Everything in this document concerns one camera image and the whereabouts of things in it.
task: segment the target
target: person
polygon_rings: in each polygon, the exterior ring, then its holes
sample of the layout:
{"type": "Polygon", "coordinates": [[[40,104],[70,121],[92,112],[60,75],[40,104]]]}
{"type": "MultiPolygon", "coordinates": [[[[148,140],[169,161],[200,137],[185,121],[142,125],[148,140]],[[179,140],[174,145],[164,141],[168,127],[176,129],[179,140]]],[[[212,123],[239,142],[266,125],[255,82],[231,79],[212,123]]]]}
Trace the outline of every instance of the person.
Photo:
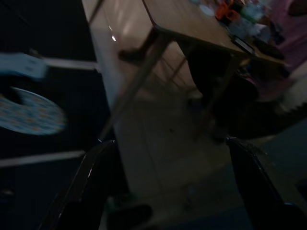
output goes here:
{"type": "MultiPolygon", "coordinates": [[[[307,0],[272,0],[269,17],[262,19],[271,29],[270,42],[285,56],[285,65],[251,61],[241,67],[228,84],[224,94],[213,106],[216,120],[214,136],[223,140],[227,134],[229,118],[256,99],[276,98],[293,85],[291,73],[307,60],[307,0]]],[[[123,61],[140,62],[158,38],[158,32],[152,29],[139,49],[122,50],[118,57],[123,61]]],[[[202,93],[201,104],[206,106],[213,95],[214,79],[223,76],[230,61],[226,51],[210,50],[201,46],[186,53],[186,42],[177,41],[186,55],[193,81],[202,93]]]]}

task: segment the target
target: pink shirt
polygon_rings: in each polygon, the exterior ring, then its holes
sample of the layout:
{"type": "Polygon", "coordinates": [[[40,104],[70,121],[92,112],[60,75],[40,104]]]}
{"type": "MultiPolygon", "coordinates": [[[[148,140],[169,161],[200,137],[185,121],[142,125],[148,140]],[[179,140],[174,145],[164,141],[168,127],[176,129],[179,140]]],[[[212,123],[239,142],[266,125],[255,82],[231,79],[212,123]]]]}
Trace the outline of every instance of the pink shirt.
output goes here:
{"type": "Polygon", "coordinates": [[[272,0],[271,20],[278,24],[285,41],[277,45],[285,56],[285,67],[292,72],[307,60],[307,15],[289,16],[293,0],[272,0]]]}
{"type": "MultiPolygon", "coordinates": [[[[285,56],[285,68],[289,72],[293,72],[307,60],[307,15],[289,16],[288,9],[292,2],[293,0],[271,0],[270,3],[271,21],[282,28],[280,34],[285,38],[276,47],[285,56]]],[[[275,100],[295,83],[291,78],[270,82],[261,82],[254,78],[252,80],[256,82],[261,101],[275,100]]]]}

